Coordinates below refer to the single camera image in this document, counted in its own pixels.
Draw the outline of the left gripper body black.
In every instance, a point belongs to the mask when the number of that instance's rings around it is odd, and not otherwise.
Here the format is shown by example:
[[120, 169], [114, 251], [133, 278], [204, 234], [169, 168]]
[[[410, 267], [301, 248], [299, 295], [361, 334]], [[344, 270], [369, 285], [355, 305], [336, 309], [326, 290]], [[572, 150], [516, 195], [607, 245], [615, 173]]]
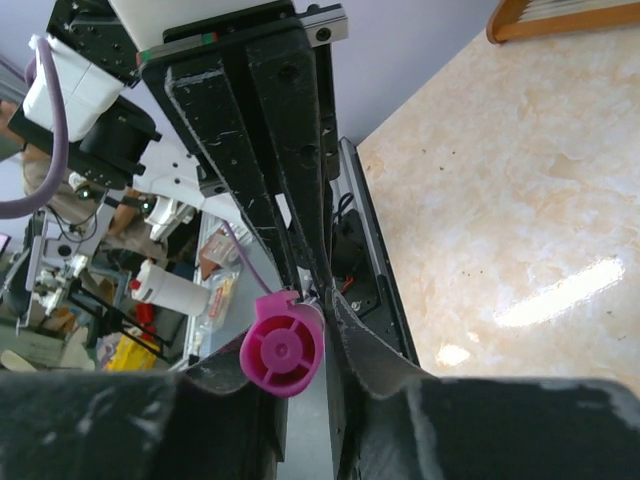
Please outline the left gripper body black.
[[331, 45], [348, 36], [342, 5], [290, 1], [57, 1], [47, 32], [127, 88], [221, 64], [259, 97], [332, 92]]

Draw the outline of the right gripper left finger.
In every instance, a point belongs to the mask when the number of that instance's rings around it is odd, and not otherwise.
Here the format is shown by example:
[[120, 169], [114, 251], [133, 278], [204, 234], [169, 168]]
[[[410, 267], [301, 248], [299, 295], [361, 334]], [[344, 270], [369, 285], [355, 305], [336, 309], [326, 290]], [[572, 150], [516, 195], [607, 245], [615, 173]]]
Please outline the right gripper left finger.
[[1, 476], [273, 479], [286, 411], [231, 347], [182, 372], [4, 372]]

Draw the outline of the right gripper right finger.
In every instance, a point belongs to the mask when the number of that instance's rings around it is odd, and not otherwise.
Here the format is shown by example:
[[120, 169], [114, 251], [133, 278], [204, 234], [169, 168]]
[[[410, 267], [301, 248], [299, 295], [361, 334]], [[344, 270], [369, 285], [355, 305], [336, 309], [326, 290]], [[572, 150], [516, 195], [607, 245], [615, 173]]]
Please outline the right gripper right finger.
[[340, 479], [635, 479], [639, 401], [595, 378], [436, 377], [323, 295], [344, 389]]

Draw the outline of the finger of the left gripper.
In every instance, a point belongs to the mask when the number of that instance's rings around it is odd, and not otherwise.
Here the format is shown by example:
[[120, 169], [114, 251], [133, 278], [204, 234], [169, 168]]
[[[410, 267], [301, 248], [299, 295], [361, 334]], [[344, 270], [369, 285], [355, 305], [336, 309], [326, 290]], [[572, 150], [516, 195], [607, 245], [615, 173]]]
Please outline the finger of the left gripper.
[[219, 52], [141, 52], [140, 73], [189, 152], [214, 172], [257, 237], [287, 290], [300, 278], [275, 194], [263, 171], [262, 128], [248, 112], [254, 93]]
[[247, 46], [249, 69], [302, 253], [321, 298], [332, 286], [326, 177], [313, 49], [292, 29]]

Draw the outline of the marker pen with magenta cap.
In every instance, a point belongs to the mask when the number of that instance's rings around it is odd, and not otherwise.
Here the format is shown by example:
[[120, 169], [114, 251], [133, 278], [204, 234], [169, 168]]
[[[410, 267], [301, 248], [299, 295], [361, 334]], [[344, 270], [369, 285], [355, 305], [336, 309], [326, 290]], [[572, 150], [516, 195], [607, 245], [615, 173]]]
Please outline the marker pen with magenta cap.
[[240, 348], [243, 373], [274, 396], [300, 394], [325, 352], [325, 317], [319, 303], [283, 290], [257, 299], [255, 315]]

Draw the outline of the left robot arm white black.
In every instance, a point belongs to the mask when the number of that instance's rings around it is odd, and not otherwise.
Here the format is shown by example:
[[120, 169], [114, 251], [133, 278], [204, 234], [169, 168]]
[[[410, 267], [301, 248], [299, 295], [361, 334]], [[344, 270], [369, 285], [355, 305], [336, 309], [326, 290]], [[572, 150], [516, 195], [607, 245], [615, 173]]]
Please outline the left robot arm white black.
[[38, 67], [10, 124], [107, 189], [201, 210], [230, 194], [282, 285], [300, 290], [307, 269], [328, 295], [340, 172], [331, 46], [347, 34], [339, 4], [57, 1], [46, 40], [66, 128], [50, 124]]

